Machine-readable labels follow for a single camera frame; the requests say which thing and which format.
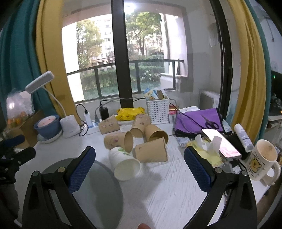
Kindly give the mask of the brown patterned paper cup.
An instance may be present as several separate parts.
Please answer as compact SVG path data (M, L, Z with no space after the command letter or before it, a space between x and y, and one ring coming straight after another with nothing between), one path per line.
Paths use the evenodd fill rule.
M147 114L138 114L131 126L130 132L135 138L143 138L145 128L151 124L151 119Z

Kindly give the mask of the white paper cup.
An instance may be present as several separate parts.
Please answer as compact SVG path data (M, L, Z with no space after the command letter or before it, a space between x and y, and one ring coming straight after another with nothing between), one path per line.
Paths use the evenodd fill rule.
M113 167L113 173L117 180L128 181L140 171L140 161L121 147L112 148L109 151L109 161Z

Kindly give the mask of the plain brown cup front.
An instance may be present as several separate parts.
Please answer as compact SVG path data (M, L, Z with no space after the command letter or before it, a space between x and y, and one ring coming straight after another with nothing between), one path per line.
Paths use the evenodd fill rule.
M165 138L158 138L135 147L135 156L141 163L167 162Z

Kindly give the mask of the plain brown cup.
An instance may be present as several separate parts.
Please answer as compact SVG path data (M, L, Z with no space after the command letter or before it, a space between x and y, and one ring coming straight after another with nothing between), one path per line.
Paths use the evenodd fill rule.
M148 125L145 128L145 138L147 142L157 140L159 138L164 138L165 143L168 143L169 137L165 131L158 128L156 125Z
M141 163L167 162L165 138L158 138L135 147L135 156Z

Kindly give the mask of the brown patterned cup back-left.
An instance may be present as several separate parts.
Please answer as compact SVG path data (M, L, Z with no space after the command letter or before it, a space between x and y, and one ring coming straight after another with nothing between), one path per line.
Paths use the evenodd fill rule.
M112 115L109 118L99 122L98 127L103 135L120 130L119 123L115 115Z

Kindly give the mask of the brown patterned cup front-left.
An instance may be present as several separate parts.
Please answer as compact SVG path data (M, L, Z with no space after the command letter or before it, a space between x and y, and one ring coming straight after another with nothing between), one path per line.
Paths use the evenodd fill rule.
M133 135L130 131L107 134L104 138L104 145L109 150L121 147L130 153L133 149Z

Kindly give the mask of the plain brown cup back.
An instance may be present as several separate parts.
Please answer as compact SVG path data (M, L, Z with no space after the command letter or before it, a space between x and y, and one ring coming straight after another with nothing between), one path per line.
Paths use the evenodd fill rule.
M145 138L147 142L157 140L159 138L164 138L165 143L168 143L169 137L165 131L158 128L156 125L148 125L145 128Z

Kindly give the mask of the cardboard box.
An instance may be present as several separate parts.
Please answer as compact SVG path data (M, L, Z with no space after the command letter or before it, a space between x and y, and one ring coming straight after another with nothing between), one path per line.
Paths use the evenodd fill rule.
M7 138L13 138L18 135L24 135L25 141L16 146L16 148L24 149L29 146L35 146L37 141L38 132L34 129L35 123L44 118L42 110L36 112L33 116L29 117L21 125L12 129L7 129L5 134Z

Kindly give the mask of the blue bowl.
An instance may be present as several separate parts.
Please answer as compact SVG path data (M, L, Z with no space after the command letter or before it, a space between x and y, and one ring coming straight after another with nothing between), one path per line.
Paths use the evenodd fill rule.
M59 122L59 118L60 118L59 115L55 114L54 116L56 116L56 120L54 122L52 122L51 124L45 126L45 127L38 128L37 124L40 120L37 123L34 124L34 129L42 137L50 139L50 138L56 136L62 130L62 127L61 127L60 122Z

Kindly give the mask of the round grey mat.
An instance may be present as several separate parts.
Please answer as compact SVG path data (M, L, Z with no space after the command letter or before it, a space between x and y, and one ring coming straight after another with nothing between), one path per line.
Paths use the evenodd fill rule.
M95 161L73 196L96 228L117 228L123 212L123 195L112 171Z

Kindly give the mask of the pink bowl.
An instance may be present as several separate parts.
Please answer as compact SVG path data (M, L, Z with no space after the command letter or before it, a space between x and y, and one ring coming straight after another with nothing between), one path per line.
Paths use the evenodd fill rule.
M42 120L40 120L38 122L37 126L38 126L38 128L42 128L42 127L45 127L45 126L51 124L55 120L56 120L56 116L51 115L51 116L45 117Z

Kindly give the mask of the smartphone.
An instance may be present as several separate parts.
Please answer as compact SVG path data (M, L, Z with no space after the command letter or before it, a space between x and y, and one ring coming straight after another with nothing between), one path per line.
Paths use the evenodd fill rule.
M226 160L240 159L241 153L217 130L202 129L202 133L211 142L218 145L219 154Z

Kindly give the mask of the plastic bag of fruit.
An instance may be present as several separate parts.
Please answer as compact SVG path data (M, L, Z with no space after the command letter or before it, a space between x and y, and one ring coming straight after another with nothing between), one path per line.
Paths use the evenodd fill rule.
M15 128L34 114L32 95L26 91L12 90L6 99L7 125Z

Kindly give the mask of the yellow tissue pack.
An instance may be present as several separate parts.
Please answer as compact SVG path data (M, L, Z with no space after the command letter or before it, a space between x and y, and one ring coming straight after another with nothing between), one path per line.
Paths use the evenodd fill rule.
M202 138L201 135L197 135L195 140L188 142L186 146L192 146L212 167L221 167L223 165L223 160L219 155L218 145L214 141L210 142L206 138Z

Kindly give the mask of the white bear mug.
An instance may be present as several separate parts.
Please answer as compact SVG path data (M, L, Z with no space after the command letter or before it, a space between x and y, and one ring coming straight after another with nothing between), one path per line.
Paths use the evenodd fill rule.
M277 162L278 154L274 145L264 139L257 141L246 162L250 178L272 186L281 174L281 166Z

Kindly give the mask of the white tube bottle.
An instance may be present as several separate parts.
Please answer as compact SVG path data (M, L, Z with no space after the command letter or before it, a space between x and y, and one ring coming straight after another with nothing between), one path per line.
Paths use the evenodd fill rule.
M247 153L251 152L254 148L254 145L242 125L239 123L236 124L234 126L234 131L237 134L240 142L242 143L245 151Z

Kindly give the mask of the black scissors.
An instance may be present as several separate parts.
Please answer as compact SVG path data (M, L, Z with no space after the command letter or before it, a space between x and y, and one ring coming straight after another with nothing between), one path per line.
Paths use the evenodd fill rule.
M203 119L205 120L204 127L206 127L207 129L219 129L219 125L216 122L209 120L204 115L201 115L201 117L203 117Z

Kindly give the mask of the white charger plug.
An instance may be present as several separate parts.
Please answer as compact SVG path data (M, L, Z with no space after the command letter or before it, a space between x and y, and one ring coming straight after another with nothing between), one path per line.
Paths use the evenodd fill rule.
M91 117L90 117L90 113L88 112L88 110L84 111L84 117L85 117L85 122L86 122L87 126L89 128L92 128L93 127L93 123L92 123L92 120L91 120Z

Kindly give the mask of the purple cloth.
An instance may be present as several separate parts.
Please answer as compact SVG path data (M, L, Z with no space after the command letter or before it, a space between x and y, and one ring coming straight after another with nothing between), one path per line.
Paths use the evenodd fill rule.
M189 111L185 113L178 113L174 124L174 133L177 137L195 138L198 134L202 133L205 120L201 115L204 115L209 120L216 122L219 125L219 129L215 129L220 133L225 133L221 116L217 108Z

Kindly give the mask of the white power strip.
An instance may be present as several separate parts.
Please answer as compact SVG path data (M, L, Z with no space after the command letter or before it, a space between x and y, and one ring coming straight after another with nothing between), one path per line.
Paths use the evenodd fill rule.
M100 129L99 129L99 123L101 122L101 120L99 120L98 122L95 122L93 121L92 122L92 125L91 127L88 128L86 134L87 135L90 135L90 134L93 134L93 133L97 133L97 132L100 132Z

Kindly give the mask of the yellow curtain right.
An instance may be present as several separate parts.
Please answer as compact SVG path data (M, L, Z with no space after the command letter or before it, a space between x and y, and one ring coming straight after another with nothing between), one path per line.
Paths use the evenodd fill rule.
M245 1L228 1L235 18L240 45L240 87L232 126L241 124L255 143L266 102L263 47L253 16Z

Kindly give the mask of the yellow curtain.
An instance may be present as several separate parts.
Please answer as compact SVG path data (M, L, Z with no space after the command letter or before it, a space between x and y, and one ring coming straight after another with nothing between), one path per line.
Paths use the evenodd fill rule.
M80 123L75 110L65 69L62 46L63 1L40 1L36 19L36 54L42 73L51 71L54 79L46 85L64 109L51 97L53 106L60 117L74 115Z
M255 143L266 102L263 47L253 16L245 1L228 1L235 18L240 45L240 87L232 126L241 124Z

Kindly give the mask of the teal curtain left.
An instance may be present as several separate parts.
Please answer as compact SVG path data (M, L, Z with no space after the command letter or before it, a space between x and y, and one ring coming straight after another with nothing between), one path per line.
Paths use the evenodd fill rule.
M35 49L35 24L39 1L23 1L1 31L1 108L7 120L7 97L24 91L39 77Z

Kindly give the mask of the black power adapter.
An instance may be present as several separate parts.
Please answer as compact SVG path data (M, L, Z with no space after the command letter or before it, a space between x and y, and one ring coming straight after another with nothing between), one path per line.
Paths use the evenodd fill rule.
M102 120L106 120L106 119L109 118L109 111L108 111L107 107L101 106L99 108L99 112L100 112L100 116L101 116Z

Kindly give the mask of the outdoor white ac unit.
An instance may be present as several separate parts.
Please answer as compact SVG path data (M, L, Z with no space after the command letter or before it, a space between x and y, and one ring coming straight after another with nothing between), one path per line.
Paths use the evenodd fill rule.
M211 109L218 108L219 106L219 94L211 91L202 91L199 97L199 109Z

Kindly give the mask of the black monitor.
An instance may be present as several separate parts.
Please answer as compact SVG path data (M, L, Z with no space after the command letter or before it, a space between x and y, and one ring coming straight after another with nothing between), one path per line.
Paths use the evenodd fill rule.
M281 115L281 73L271 71L271 103L269 116Z

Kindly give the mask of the yellow snack bag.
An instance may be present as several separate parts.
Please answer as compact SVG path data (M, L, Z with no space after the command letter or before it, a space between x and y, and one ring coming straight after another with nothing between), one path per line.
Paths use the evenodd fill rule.
M134 120L138 114L144 114L145 109L142 107L138 108L120 108L117 110L115 116L118 121L131 121Z

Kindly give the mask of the white plastic basket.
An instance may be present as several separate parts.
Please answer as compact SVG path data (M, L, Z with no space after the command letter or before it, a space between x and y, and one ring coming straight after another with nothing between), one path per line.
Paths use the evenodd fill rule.
M169 123L169 98L167 96L162 100L148 100L146 106L151 124Z

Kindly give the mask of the yellow curtain left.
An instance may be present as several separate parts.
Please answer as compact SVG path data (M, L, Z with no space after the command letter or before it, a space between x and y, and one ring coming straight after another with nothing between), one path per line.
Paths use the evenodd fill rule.
M46 85L64 109L51 97L53 106L60 117L74 115L80 123L75 110L65 69L62 46L63 1L40 1L36 19L36 54L42 73L51 71L54 79Z

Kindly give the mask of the black window frame post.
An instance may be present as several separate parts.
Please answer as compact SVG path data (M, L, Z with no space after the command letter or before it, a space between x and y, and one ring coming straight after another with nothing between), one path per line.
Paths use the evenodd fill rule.
M122 108L133 107L130 66L126 39L124 1L111 1L116 75Z

